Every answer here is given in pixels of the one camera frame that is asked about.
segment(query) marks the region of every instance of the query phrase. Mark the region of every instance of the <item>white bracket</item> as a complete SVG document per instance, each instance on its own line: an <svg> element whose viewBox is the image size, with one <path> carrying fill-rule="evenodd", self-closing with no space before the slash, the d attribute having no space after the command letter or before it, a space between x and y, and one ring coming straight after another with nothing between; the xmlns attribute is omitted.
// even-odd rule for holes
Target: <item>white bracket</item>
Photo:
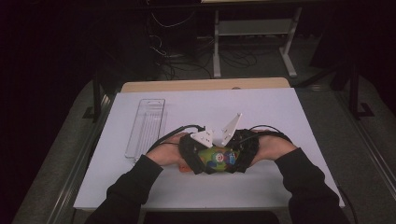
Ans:
<svg viewBox="0 0 396 224"><path fill-rule="evenodd" d="M192 133L191 138L195 141L201 143L206 147L213 147L213 131L212 130L205 130L198 133Z"/></svg>
<svg viewBox="0 0 396 224"><path fill-rule="evenodd" d="M222 135L223 136L222 136L221 144L223 146L227 145L227 143L230 142L231 138L233 137L233 134L235 133L236 126L238 125L239 120L241 119L241 117L242 117L242 114L238 113L236 115L236 117L233 120L231 120L231 122L228 123L227 126L225 126L222 129Z"/></svg>

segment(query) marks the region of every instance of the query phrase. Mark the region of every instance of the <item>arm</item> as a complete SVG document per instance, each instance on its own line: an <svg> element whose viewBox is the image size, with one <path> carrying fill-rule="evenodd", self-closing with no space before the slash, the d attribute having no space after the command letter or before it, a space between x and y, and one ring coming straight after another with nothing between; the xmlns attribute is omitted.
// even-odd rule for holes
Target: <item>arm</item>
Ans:
<svg viewBox="0 0 396 224"><path fill-rule="evenodd" d="M349 223L339 207L339 198L324 182L324 174L292 143L274 136L259 140L253 160L275 161L283 175L283 184L291 192L290 216L294 224Z"/></svg>
<svg viewBox="0 0 396 224"><path fill-rule="evenodd" d="M146 156L142 155L131 171L107 189L105 201L86 223L137 223L141 204L146 203L152 185L163 170L161 166L184 163L177 147L183 135L174 135Z"/></svg>

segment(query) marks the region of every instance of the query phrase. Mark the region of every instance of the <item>black sweatshirt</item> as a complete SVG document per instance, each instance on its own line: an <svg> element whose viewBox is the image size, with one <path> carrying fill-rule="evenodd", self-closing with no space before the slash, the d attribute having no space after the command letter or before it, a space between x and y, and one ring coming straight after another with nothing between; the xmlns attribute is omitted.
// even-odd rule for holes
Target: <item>black sweatshirt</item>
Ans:
<svg viewBox="0 0 396 224"><path fill-rule="evenodd" d="M349 223L339 207L339 198L325 183L324 174L298 148L275 161L283 184L291 192L293 224ZM137 223L140 206L163 168L142 156L134 168L107 190L105 201L86 223Z"/></svg>

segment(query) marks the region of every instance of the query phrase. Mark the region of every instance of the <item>desk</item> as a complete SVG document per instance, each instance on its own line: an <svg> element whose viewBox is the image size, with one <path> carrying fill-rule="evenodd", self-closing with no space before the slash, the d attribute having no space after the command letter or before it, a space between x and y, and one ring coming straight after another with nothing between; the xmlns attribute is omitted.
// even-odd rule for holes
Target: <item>desk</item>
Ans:
<svg viewBox="0 0 396 224"><path fill-rule="evenodd" d="M128 83L124 86L123 92L115 99L93 154L74 204L76 208L95 209L105 199L106 189L132 168L133 163L124 157L124 153L139 100L158 97L166 100L165 133L187 124L206 125L219 131L238 112L243 114L239 129L257 124L277 127L303 148L307 157L326 175L325 181L329 187L339 194L294 89L285 87L287 82L278 78L197 80L205 83L201 87L205 91L184 91L186 83L194 82ZM228 87L258 89L215 90L221 89L222 82ZM281 83L281 88L276 88L276 85L269 88L270 85L265 84L272 82ZM150 85L171 87L177 83L183 91L150 89ZM289 198L290 194L282 184L282 176L272 161L260 161L247 169L245 174L182 174L176 166L168 166L164 167L152 187L143 208L161 211L259 210L287 207Z"/></svg>

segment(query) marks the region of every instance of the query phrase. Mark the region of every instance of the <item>table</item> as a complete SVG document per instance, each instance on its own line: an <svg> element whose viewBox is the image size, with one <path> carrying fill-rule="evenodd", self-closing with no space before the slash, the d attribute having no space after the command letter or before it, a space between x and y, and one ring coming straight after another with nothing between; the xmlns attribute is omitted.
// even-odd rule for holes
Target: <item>table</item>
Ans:
<svg viewBox="0 0 396 224"><path fill-rule="evenodd" d="M212 126L216 131L238 112L244 116L238 128L257 124L277 127L303 148L326 175L329 187L339 194L295 90L285 81L240 78L125 84L115 99L74 206L95 209L105 199L106 189L132 168L133 163L124 157L124 152L139 100L158 97L166 100L165 133L192 123ZM184 91L188 83L192 91ZM194 175L180 173L176 166L169 166L164 167L142 208L146 211L262 210L287 207L289 198L282 176L272 161L260 161L245 174Z"/></svg>

